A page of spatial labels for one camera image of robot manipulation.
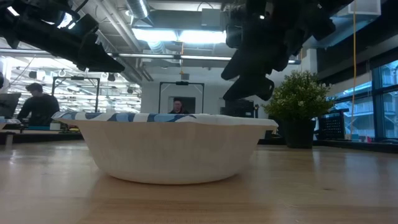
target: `desk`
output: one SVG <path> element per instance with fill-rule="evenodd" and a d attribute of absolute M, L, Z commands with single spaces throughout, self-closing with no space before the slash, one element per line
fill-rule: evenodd
<path fill-rule="evenodd" d="M 398 223 L 398 155 L 259 147 L 219 182 L 137 184 L 102 173 L 83 141 L 0 152 L 1 223 Z"/>
<path fill-rule="evenodd" d="M 82 140 L 81 133 L 59 133 L 59 131 L 40 131 L 40 130 L 24 130 L 19 134 L 19 130 L 0 130 L 0 145 L 6 143 L 8 135 L 12 134 L 12 143 L 32 143 L 32 142 L 53 142 Z"/>

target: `person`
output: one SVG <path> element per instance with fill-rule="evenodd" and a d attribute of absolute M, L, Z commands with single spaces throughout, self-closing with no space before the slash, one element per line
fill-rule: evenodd
<path fill-rule="evenodd" d="M 10 81 L 4 77 L 3 73 L 0 72 L 0 93 L 7 93 L 10 87 Z"/>
<path fill-rule="evenodd" d="M 38 83 L 30 84 L 26 87 L 26 90 L 32 94 L 32 97 L 25 101 L 17 118 L 21 120 L 32 113 L 29 126 L 50 126 L 51 117 L 54 113 L 60 111 L 57 99 L 54 96 L 44 94 L 43 86 Z"/>
<path fill-rule="evenodd" d="M 174 98 L 173 110 L 169 114 L 189 114 L 189 112 L 184 109 L 180 99 Z"/>

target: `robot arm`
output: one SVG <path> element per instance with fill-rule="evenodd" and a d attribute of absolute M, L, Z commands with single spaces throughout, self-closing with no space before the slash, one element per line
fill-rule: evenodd
<path fill-rule="evenodd" d="M 225 100 L 257 95 L 269 100 L 274 83 L 265 77 L 283 71 L 312 35 L 322 40 L 335 31 L 330 16 L 353 0 L 247 0 L 231 11 L 227 44 L 237 48 L 221 77 L 238 80 Z"/>
<path fill-rule="evenodd" d="M 90 16 L 80 18 L 68 0 L 0 0 L 0 37 L 16 49 L 23 41 L 52 55 L 72 61 L 80 70 L 122 72 L 124 67 L 96 44 L 98 23 Z M 12 7 L 18 15 L 8 10 Z M 58 28 L 65 13 L 75 25 Z"/>

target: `white bowl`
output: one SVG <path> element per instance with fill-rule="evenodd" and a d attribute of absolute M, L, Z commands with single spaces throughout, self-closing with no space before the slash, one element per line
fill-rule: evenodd
<path fill-rule="evenodd" d="M 97 166 L 113 177 L 151 184 L 225 179 L 248 162 L 268 119 L 208 114 L 57 113 L 76 125 Z"/>

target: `green plant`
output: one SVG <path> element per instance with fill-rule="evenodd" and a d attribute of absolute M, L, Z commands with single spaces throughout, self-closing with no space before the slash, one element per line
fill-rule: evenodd
<path fill-rule="evenodd" d="M 325 114 L 334 104 L 327 100 L 330 87 L 321 84 L 309 71 L 292 71 L 282 84 L 275 88 L 268 105 L 262 105 L 266 113 L 282 120 L 305 120 Z"/>

